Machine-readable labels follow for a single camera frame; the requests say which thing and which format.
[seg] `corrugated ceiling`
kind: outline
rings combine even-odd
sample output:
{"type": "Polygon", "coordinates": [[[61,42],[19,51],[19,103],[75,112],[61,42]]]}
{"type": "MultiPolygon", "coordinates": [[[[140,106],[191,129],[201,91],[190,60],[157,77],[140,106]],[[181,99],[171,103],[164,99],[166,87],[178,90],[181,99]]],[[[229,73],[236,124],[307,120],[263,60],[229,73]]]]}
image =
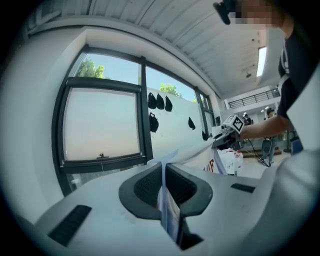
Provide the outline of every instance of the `corrugated ceiling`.
{"type": "MultiPolygon", "coordinates": [[[[43,22],[58,17],[92,16],[119,19],[147,29],[189,57],[218,87],[223,96],[254,90],[261,32],[245,25],[226,26],[213,8],[214,0],[48,0],[41,9],[43,22]]],[[[35,12],[32,30],[41,23],[35,12]]],[[[272,78],[277,74],[269,71],[272,78]]]]}

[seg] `ceiling light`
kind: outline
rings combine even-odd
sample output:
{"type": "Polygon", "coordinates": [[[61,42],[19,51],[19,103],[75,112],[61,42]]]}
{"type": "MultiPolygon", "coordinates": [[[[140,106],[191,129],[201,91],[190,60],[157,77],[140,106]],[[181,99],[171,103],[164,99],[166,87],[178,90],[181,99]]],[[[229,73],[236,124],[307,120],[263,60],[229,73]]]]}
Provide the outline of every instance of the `ceiling light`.
{"type": "Polygon", "coordinates": [[[261,47],[259,49],[258,69],[256,71],[256,77],[260,77],[264,72],[267,56],[267,47],[261,47]]]}

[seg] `person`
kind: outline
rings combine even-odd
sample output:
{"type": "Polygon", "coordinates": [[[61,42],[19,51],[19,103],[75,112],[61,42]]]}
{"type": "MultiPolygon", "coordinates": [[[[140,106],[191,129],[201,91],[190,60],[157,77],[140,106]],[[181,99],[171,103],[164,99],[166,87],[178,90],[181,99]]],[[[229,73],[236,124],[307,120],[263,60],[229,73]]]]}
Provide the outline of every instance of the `person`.
{"type": "Polygon", "coordinates": [[[252,124],[251,118],[248,116],[248,114],[245,114],[245,115],[244,115],[244,125],[245,125],[245,126],[249,126],[249,125],[251,125],[251,124],[252,124]]]}
{"type": "Polygon", "coordinates": [[[277,115],[264,122],[245,126],[240,134],[242,140],[273,137],[291,128],[287,111],[303,91],[316,69],[319,62],[319,50],[311,40],[310,30],[305,30],[301,23],[294,20],[289,13],[275,5],[273,1],[242,0],[240,8],[242,18],[247,19],[248,23],[270,24],[284,33],[284,46],[278,66],[282,89],[277,115]]]}
{"type": "MultiPolygon", "coordinates": [[[[276,112],[274,109],[272,108],[268,108],[268,110],[266,111],[266,114],[269,118],[272,118],[276,115],[276,112]]],[[[275,149],[277,146],[277,139],[275,136],[268,138],[267,140],[271,141],[271,145],[269,146],[264,146],[264,143],[262,143],[262,156],[261,159],[265,160],[267,158],[267,156],[269,155],[269,166],[271,166],[271,164],[274,162],[274,154],[275,154],[275,149]]]]}

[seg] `plastic bag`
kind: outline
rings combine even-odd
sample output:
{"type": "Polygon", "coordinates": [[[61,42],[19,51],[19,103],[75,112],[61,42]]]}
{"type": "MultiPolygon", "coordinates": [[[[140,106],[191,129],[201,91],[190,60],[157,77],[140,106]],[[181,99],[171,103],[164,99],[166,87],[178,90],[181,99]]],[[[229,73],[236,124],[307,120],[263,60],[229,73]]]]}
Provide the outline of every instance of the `plastic bag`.
{"type": "Polygon", "coordinates": [[[244,161],[244,156],[241,151],[235,151],[232,148],[217,150],[222,164],[227,174],[237,175],[238,171],[241,170],[244,161]]]}

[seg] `black shirt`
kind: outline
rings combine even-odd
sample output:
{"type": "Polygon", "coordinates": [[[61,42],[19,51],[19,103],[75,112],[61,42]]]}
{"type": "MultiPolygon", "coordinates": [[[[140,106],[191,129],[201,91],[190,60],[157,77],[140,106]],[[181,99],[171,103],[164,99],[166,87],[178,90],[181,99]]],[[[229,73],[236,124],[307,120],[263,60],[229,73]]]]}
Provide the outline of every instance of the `black shirt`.
{"type": "MultiPolygon", "coordinates": [[[[307,34],[297,24],[292,35],[285,41],[282,57],[288,63],[288,76],[281,90],[281,100],[277,114],[288,118],[287,111],[296,101],[300,93],[308,84],[319,61],[319,56],[307,34]]],[[[279,61],[279,74],[286,74],[282,60],[279,61]]]]}
{"type": "Polygon", "coordinates": [[[251,125],[251,118],[250,117],[247,117],[245,120],[244,120],[244,125],[245,126],[249,126],[249,125],[251,125]]]}

